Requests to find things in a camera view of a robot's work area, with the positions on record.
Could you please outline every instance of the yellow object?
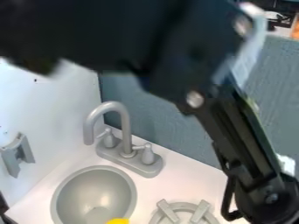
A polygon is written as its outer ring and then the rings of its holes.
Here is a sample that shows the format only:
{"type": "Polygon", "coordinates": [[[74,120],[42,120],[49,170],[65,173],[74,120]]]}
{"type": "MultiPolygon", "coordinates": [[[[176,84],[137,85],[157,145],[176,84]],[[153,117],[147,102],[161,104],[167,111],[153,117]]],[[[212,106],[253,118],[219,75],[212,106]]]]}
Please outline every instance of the yellow object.
{"type": "Polygon", "coordinates": [[[107,224],[129,224],[128,219],[113,219],[107,222],[107,224]]]}

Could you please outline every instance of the gray faucet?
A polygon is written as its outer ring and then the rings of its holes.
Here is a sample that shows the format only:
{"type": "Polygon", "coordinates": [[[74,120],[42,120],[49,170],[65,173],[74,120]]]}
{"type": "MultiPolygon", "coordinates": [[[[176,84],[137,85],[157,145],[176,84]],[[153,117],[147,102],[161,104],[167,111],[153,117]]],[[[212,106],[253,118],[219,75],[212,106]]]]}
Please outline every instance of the gray faucet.
{"type": "Polygon", "coordinates": [[[122,119],[122,143],[116,138],[111,128],[107,127],[99,134],[99,144],[96,146],[98,156],[122,165],[145,178],[155,177],[163,169],[163,159],[154,153],[152,144],[132,145],[131,125],[129,113],[126,108],[117,101],[107,101],[94,109],[83,124],[83,138],[87,145],[94,143],[94,125],[105,113],[118,112],[122,119]]]}
{"type": "Polygon", "coordinates": [[[132,150],[131,125],[129,122],[129,113],[126,108],[118,101],[108,101],[102,103],[94,109],[83,124],[84,144],[91,145],[94,143],[94,124],[107,112],[114,111],[120,114],[122,120],[122,141],[124,157],[133,157],[135,152],[132,150]]]}

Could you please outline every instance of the blue wall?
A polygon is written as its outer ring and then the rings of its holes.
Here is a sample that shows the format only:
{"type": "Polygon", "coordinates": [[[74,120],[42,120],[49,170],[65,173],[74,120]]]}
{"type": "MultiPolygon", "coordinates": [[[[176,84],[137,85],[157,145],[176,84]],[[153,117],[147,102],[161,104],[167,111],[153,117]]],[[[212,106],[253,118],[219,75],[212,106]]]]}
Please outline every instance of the blue wall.
{"type": "MultiPolygon", "coordinates": [[[[100,82],[103,101],[127,106],[134,135],[219,167],[211,139],[194,117],[183,117],[173,104],[144,93],[132,75],[112,73],[100,82]]],[[[275,149],[299,162],[298,42],[268,37],[246,91],[260,106],[261,122],[275,149]]],[[[115,114],[105,121],[120,128],[115,114]]]]}

